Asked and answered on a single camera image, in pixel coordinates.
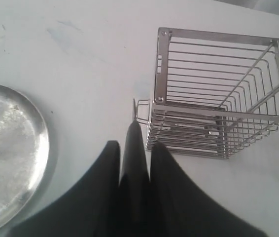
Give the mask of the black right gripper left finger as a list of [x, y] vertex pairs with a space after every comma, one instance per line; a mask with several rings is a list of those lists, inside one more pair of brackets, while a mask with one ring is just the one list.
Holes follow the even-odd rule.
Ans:
[[10, 237], [105, 237], [119, 185], [120, 146], [108, 141], [89, 170], [60, 198], [13, 227]]

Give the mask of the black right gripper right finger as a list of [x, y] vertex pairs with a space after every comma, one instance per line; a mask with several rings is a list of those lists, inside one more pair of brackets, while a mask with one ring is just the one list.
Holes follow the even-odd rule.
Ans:
[[265, 236], [199, 188], [162, 143], [151, 151], [150, 182], [158, 237]]

